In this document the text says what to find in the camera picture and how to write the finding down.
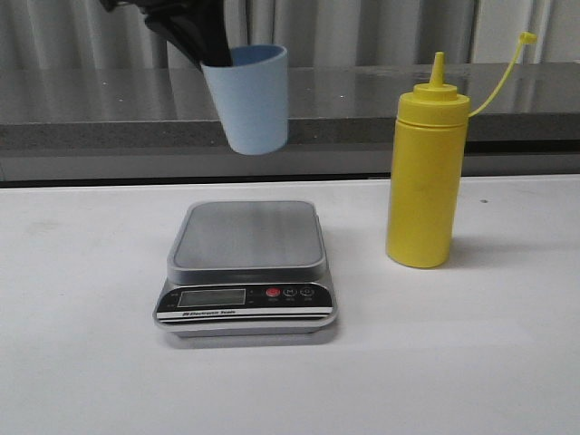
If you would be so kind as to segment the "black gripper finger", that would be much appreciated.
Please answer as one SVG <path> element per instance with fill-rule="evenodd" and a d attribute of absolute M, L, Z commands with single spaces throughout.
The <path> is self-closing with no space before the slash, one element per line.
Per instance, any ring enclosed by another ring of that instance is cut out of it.
<path fill-rule="evenodd" d="M 188 57 L 196 66 L 233 65 L 223 1 L 187 1 L 184 20 Z"/>
<path fill-rule="evenodd" d="M 196 68 L 201 67 L 207 44 L 193 21 L 185 15 L 148 14 L 145 25 L 175 46 Z"/>

